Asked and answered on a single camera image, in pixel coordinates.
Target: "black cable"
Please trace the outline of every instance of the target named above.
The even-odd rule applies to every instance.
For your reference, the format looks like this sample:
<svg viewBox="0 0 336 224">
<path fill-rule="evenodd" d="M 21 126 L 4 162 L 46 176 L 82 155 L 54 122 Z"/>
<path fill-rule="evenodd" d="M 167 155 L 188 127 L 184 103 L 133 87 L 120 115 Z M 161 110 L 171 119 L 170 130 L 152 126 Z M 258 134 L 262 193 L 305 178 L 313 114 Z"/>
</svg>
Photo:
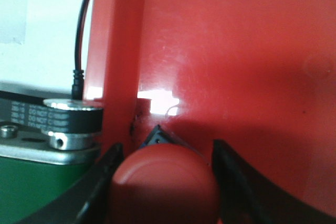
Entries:
<svg viewBox="0 0 336 224">
<path fill-rule="evenodd" d="M 75 69 L 73 71 L 74 83 L 72 85 L 71 97 L 75 100 L 82 100 L 84 89 L 84 71 L 81 69 L 81 53 L 83 42 L 83 30 L 90 0 L 83 0 L 77 21 L 75 40 Z"/>
</svg>

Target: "red plastic surface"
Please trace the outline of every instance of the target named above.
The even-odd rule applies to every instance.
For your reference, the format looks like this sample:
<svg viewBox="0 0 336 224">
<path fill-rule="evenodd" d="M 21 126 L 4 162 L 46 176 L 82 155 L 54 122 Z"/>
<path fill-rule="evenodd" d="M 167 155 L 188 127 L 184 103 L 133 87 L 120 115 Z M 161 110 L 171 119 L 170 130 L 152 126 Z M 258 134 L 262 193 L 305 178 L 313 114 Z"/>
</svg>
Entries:
<svg viewBox="0 0 336 224">
<path fill-rule="evenodd" d="M 86 97 L 103 90 L 101 140 L 131 153 L 160 123 L 209 160 L 223 138 L 336 217 L 335 13 L 335 0 L 94 0 Z"/>
<path fill-rule="evenodd" d="M 129 156 L 112 179 L 115 224 L 215 224 L 219 188 L 211 168 L 193 151 L 152 145 Z"/>
</svg>

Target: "black plastic piece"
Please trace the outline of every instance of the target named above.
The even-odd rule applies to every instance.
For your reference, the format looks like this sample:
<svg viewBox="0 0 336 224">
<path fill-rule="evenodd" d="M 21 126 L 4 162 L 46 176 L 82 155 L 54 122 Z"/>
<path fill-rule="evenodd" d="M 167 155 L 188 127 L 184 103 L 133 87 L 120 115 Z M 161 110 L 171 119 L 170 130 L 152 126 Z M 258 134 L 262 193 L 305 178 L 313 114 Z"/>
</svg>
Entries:
<svg viewBox="0 0 336 224">
<path fill-rule="evenodd" d="M 124 160 L 122 145 L 112 146 L 81 180 L 51 203 L 16 224 L 101 224 L 107 212 L 111 177 Z"/>
<path fill-rule="evenodd" d="M 161 129 L 160 125 L 157 125 L 148 135 L 145 142 L 142 144 L 142 147 L 153 144 L 167 144 L 167 143 L 176 144 L 177 142 L 167 132 Z"/>
<path fill-rule="evenodd" d="M 215 140 L 213 171 L 220 186 L 225 224 L 336 224 L 336 219 L 291 196 Z"/>
</svg>

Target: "black wire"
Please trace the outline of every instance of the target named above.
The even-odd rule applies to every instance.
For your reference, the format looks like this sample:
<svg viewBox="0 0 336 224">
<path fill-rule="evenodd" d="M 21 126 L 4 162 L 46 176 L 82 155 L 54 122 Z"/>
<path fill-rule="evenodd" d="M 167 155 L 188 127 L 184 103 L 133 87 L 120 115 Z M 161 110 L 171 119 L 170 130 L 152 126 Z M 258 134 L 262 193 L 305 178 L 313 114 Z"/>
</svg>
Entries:
<svg viewBox="0 0 336 224">
<path fill-rule="evenodd" d="M 81 70 L 81 52 L 83 41 L 83 30 L 90 0 L 83 0 L 77 22 L 76 41 L 75 41 L 75 70 Z"/>
</svg>

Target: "white wall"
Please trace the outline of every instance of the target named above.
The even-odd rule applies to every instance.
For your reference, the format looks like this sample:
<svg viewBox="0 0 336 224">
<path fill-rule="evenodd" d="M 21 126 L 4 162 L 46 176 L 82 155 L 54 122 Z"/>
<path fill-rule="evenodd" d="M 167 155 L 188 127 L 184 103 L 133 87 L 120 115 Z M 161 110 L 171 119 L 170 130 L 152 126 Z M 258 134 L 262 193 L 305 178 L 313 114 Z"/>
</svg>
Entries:
<svg viewBox="0 0 336 224">
<path fill-rule="evenodd" d="M 0 89 L 16 83 L 40 90 L 70 92 L 81 1 L 0 0 Z M 83 68 L 88 27 L 83 42 Z"/>
</svg>

